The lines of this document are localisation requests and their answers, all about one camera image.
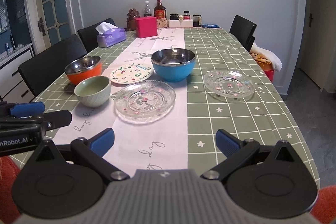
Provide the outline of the green ceramic bowl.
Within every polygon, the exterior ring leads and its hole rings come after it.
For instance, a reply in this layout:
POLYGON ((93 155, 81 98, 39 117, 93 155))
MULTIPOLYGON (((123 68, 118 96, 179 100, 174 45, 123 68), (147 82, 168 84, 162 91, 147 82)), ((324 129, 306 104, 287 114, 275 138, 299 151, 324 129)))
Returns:
POLYGON ((110 98, 111 84, 106 76, 93 76, 76 85, 74 94, 86 107, 97 108, 110 98))

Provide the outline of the glass plate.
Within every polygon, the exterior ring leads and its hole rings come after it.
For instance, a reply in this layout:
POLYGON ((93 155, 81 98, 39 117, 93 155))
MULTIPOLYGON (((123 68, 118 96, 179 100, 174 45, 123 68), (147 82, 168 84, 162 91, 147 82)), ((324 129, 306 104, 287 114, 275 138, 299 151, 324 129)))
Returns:
POLYGON ((114 97, 114 110, 124 122, 148 124, 160 120, 174 107, 176 94, 172 86, 146 80, 130 84, 114 97))
POLYGON ((255 87, 239 70, 215 69, 203 77, 206 91, 220 100, 243 101, 252 98, 255 87))

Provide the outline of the orange steel bowl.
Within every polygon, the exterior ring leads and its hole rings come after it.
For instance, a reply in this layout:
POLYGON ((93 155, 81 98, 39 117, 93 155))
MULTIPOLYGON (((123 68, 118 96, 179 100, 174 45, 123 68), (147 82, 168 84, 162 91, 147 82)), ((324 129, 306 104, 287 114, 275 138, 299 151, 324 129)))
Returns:
POLYGON ((65 67, 64 73, 74 85, 90 77, 100 76, 102 73, 101 57, 86 56, 72 61, 65 67))

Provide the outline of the white fruity painted plate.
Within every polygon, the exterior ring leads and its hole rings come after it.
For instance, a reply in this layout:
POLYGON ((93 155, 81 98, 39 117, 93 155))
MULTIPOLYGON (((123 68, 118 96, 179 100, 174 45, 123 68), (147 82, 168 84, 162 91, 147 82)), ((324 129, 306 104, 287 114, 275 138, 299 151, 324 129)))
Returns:
POLYGON ((154 69, 149 64, 131 62, 114 67, 109 79, 115 84, 129 85, 148 79, 153 72, 154 69))

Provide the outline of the blue steel bowl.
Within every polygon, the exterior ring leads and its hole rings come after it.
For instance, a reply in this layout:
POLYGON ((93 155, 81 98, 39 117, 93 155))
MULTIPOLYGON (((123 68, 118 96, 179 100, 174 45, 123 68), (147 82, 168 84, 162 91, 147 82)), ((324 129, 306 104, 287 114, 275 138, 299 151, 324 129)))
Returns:
POLYGON ((151 55, 151 63, 157 75, 176 83, 189 76, 195 66, 196 54, 184 48, 168 48, 151 55))

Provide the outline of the black chair near left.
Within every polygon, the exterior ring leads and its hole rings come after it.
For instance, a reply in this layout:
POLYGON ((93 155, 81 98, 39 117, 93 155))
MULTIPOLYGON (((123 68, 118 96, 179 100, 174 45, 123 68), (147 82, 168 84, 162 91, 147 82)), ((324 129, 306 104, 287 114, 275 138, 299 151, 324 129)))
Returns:
POLYGON ((87 54, 77 35, 61 40, 33 58, 21 63, 18 71, 36 97, 64 73, 65 67, 87 54))

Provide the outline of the green checked tablecloth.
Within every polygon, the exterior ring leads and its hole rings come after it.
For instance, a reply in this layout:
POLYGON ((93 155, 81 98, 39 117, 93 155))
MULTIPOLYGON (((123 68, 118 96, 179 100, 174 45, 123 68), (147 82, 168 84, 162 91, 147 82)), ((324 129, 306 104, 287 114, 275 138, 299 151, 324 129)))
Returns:
POLYGON ((288 107, 235 37, 220 28, 187 28, 184 38, 186 48, 197 57, 186 80, 190 167, 202 171, 223 161, 224 156, 214 146, 214 135, 224 128, 238 138, 253 138, 265 145, 288 140, 319 182, 313 157, 288 107), (225 69, 244 74, 251 93, 235 95, 229 88, 228 96, 224 96, 225 86, 220 86, 217 93, 210 91, 205 80, 225 69))

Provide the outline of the blue packet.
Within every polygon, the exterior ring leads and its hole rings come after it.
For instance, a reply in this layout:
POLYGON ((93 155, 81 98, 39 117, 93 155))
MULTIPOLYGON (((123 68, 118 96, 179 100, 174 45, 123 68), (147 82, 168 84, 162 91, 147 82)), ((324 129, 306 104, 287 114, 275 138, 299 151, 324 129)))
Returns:
POLYGON ((217 24, 203 24, 203 28, 220 28, 217 24))

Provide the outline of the red box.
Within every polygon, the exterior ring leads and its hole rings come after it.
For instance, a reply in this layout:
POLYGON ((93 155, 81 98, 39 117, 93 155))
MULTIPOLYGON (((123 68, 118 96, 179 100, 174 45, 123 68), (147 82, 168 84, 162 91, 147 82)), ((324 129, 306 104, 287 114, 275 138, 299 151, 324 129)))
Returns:
POLYGON ((135 31, 138 38, 157 36, 157 19, 154 16, 135 18, 135 31))

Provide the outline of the white box right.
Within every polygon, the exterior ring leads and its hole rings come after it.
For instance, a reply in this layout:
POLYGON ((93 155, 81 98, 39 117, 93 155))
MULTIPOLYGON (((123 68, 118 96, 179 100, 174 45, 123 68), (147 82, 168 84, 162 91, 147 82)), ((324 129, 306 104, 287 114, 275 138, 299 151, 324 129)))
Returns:
POLYGON ((181 21, 181 28, 193 28, 194 22, 192 19, 184 19, 181 21))

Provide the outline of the white box left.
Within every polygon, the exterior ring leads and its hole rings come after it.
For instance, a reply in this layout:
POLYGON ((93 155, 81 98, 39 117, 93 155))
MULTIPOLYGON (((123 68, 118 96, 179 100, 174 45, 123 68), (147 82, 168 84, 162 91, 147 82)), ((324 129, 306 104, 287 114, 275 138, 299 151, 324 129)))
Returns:
POLYGON ((169 28, 181 28, 181 21, 180 20, 168 20, 169 28))

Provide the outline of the brown figurine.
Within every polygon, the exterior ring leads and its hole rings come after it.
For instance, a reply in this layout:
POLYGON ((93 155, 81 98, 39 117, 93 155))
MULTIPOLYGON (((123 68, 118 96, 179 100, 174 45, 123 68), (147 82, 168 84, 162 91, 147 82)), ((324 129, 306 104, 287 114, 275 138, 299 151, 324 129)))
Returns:
POLYGON ((135 19, 140 18, 140 13, 136 9, 130 9, 127 13, 126 31, 135 30, 135 19))

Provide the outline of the small wooden radio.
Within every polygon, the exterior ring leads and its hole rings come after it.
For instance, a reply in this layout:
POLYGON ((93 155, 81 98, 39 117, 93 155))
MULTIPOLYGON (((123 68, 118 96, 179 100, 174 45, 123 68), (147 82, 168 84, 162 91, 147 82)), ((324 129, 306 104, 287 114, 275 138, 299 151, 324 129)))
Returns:
POLYGON ((168 27, 168 21, 166 18, 157 18, 157 28, 167 28, 168 27))

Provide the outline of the clear plastic bottle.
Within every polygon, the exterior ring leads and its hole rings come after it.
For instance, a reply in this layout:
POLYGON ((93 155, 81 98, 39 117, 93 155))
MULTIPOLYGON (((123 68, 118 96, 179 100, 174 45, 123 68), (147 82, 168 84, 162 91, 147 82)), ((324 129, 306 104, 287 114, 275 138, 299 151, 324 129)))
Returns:
POLYGON ((143 16, 144 17, 152 16, 151 8, 149 6, 149 1, 145 1, 145 8, 143 11, 143 16))

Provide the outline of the brown liquor bottle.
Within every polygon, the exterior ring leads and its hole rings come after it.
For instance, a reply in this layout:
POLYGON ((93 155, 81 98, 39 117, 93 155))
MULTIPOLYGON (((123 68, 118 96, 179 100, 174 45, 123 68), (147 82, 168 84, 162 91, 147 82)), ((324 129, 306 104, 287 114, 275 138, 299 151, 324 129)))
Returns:
POLYGON ((164 19, 167 17, 166 8, 162 5, 162 0, 157 0, 157 5, 154 8, 154 16, 157 19, 164 19))

